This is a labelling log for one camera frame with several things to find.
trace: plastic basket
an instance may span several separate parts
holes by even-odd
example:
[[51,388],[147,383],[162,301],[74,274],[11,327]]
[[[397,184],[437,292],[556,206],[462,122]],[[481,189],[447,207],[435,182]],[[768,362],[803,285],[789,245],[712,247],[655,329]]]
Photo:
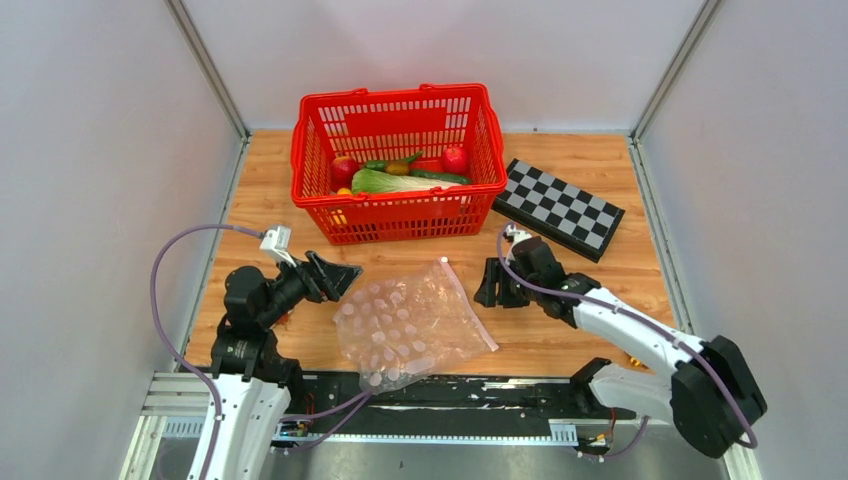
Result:
[[[424,151],[415,168],[441,171],[445,148],[462,145],[472,185],[423,192],[333,195],[330,162],[360,164]],[[506,188],[503,138],[481,84],[308,95],[294,130],[291,196],[335,245],[478,233]]]

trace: apple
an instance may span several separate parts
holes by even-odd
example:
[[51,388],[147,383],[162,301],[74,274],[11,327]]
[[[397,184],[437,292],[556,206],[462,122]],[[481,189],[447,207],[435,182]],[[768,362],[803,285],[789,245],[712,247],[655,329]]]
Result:
[[359,164],[347,155],[336,157],[330,164],[330,178],[337,188],[350,188],[353,175],[359,171]]
[[468,154],[462,147],[448,147],[442,152],[442,169],[448,173],[464,175],[468,172]]

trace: clear plastic bag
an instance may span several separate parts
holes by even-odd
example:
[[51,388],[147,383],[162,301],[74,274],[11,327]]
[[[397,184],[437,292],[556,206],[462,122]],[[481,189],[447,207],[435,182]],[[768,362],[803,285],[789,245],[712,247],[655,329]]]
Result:
[[348,294],[333,317],[363,390],[403,388],[498,345],[471,309],[447,259]]

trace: cucumber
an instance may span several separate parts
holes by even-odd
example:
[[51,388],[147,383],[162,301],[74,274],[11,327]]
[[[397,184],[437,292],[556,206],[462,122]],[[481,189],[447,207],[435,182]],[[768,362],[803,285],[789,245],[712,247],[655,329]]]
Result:
[[399,158],[397,160],[370,160],[370,161],[365,162],[365,168],[367,168],[368,170],[376,170],[378,172],[385,172],[386,167],[388,167],[390,163],[397,162],[397,163],[405,163],[405,164],[409,165],[410,163],[421,158],[421,155],[424,155],[423,151],[416,152],[415,154],[410,155],[406,158]]
[[471,180],[462,175],[454,175],[452,173],[431,172],[429,170],[421,170],[414,168],[409,171],[410,177],[429,178],[430,180],[444,180],[445,182],[458,183],[460,185],[471,185]]
[[365,162],[365,168],[367,168],[368,170],[376,170],[378,172],[385,171],[388,165],[389,162],[385,160],[369,160]]

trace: wooden surface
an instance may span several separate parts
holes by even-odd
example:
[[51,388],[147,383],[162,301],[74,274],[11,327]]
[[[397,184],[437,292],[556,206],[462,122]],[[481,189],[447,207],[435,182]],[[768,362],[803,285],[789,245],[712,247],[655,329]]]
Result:
[[[331,262],[362,265],[365,273],[358,280],[361,284],[411,273],[422,262],[445,255],[468,296],[474,294],[480,286],[485,258],[496,255],[495,238],[507,222],[505,217],[489,213],[483,230],[476,236],[331,246],[310,217],[291,202],[290,144],[290,132],[256,133],[229,223],[257,230],[277,223],[289,225],[293,228],[289,244],[293,255],[303,258],[303,252],[311,249]],[[624,137],[507,134],[504,145],[505,159],[520,158],[627,211],[598,264],[553,242],[549,244],[566,271],[580,271],[598,279],[626,303],[671,324],[668,297]],[[256,239],[224,233],[191,335],[187,354],[190,362],[210,363],[215,328],[224,311],[223,282],[242,265],[256,265],[267,277],[277,274],[272,261],[259,251]],[[286,324],[275,327],[280,353],[299,359],[304,369],[354,369],[339,354],[331,320],[337,308],[338,304],[332,302],[301,302]],[[500,349],[449,372],[569,376],[594,357],[610,358],[620,364],[626,364],[629,358],[605,340],[545,316],[535,305],[504,310],[474,303],[473,308]]]

